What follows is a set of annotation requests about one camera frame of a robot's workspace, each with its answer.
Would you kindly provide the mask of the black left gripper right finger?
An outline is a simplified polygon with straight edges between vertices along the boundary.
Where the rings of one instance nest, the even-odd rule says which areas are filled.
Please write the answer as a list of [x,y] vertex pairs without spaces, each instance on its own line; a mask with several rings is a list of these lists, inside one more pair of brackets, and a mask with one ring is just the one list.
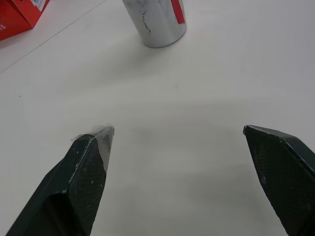
[[295,136],[244,126],[263,191],[288,236],[315,236],[315,153]]

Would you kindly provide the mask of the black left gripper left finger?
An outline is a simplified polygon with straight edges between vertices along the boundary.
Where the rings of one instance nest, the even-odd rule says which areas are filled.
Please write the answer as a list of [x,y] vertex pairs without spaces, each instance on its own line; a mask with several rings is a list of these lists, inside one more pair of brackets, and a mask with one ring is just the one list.
[[74,138],[5,236],[90,236],[105,187],[115,129]]

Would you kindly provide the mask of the red cardboard box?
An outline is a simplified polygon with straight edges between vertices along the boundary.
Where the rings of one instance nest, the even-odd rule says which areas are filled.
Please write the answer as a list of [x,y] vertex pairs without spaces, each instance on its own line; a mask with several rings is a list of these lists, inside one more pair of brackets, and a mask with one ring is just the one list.
[[0,41],[34,28],[50,0],[0,0]]

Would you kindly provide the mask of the silver can with red label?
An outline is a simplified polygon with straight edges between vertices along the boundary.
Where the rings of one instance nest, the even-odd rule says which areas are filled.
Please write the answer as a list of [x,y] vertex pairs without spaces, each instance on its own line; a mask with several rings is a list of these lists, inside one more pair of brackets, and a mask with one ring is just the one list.
[[142,42],[163,48],[187,31],[183,0],[122,0]]

